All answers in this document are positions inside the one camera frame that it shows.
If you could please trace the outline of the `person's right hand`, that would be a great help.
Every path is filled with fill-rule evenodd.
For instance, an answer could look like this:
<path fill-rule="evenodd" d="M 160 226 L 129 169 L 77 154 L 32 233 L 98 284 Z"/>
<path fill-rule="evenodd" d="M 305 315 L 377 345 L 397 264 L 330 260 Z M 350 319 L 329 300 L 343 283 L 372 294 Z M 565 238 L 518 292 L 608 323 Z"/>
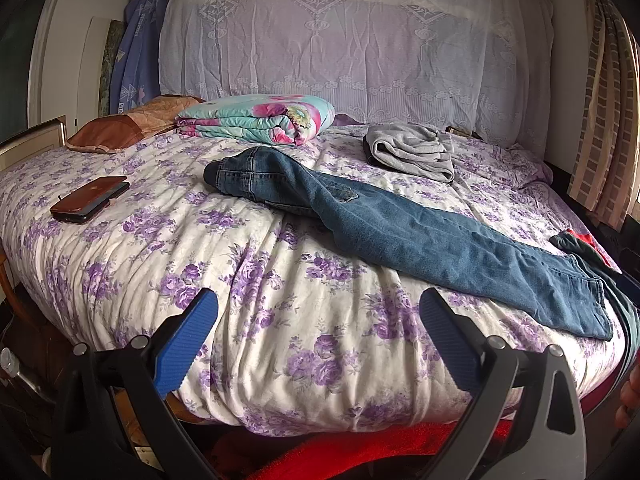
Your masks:
<path fill-rule="evenodd" d="M 620 390 L 620 406 L 615 412 L 615 425 L 625 429 L 631 421 L 631 414 L 639 408 L 639 377 L 631 374 Z"/>

